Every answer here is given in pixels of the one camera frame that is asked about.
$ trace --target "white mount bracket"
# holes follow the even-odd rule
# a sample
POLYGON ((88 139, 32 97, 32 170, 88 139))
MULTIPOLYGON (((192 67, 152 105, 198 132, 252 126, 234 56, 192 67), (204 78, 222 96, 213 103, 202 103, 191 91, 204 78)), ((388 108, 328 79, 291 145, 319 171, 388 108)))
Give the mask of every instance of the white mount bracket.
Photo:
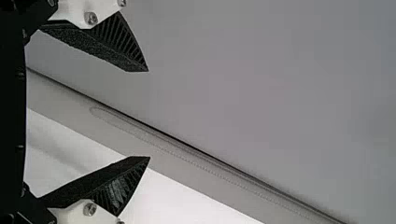
POLYGON ((49 208, 58 224, 122 224, 101 206, 91 200, 80 200, 67 208, 49 208))
POLYGON ((126 7, 127 0, 59 0, 50 21, 70 21, 80 29, 91 29, 126 7))

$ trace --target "gray wall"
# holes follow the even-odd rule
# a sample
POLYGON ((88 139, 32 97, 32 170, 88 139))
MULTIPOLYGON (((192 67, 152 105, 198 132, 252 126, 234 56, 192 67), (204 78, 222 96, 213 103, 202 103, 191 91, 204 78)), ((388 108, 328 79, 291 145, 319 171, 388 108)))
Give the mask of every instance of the gray wall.
POLYGON ((28 64, 337 216, 393 223, 396 1, 132 0, 150 73, 36 35, 28 64))

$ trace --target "bolt head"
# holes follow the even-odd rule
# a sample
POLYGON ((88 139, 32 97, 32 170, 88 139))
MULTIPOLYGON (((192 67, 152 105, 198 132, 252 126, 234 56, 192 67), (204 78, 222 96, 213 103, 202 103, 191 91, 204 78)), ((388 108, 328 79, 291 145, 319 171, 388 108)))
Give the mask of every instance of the bolt head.
POLYGON ((85 22, 89 25, 96 25, 98 23, 98 17, 94 12, 86 12, 85 15, 85 22))
POLYGON ((91 217, 95 214, 97 205, 95 203, 87 203, 84 206, 84 216, 91 217))
POLYGON ((126 7, 127 0, 118 0, 119 7, 126 7))

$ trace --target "screw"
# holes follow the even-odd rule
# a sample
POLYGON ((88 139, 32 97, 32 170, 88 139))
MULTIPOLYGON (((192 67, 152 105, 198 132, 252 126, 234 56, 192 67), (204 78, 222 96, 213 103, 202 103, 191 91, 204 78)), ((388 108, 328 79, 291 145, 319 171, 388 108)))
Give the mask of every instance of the screw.
POLYGON ((85 22, 87 22, 89 25, 96 25, 98 23, 98 17, 94 12, 86 12, 84 16, 85 22))
POLYGON ((126 7, 127 0, 118 0, 119 7, 126 7))
POLYGON ((97 209, 97 205, 95 203, 87 203, 84 206, 84 215, 87 217, 93 216, 97 209))
POLYGON ((47 2, 49 3, 50 7, 54 7, 55 6, 55 0, 47 0, 47 2))

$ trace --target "textured black surface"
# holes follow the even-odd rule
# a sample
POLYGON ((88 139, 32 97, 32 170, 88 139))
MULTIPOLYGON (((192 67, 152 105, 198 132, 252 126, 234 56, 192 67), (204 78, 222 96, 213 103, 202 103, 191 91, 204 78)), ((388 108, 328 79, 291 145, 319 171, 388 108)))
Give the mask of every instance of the textured black surface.
POLYGON ((124 71, 149 70, 134 34, 119 12, 90 30, 79 29, 68 21, 50 21, 40 30, 124 71))
POLYGON ((50 208, 66 208, 80 199, 91 199, 118 216, 131 199, 149 157, 128 157, 85 175, 40 198, 50 208))

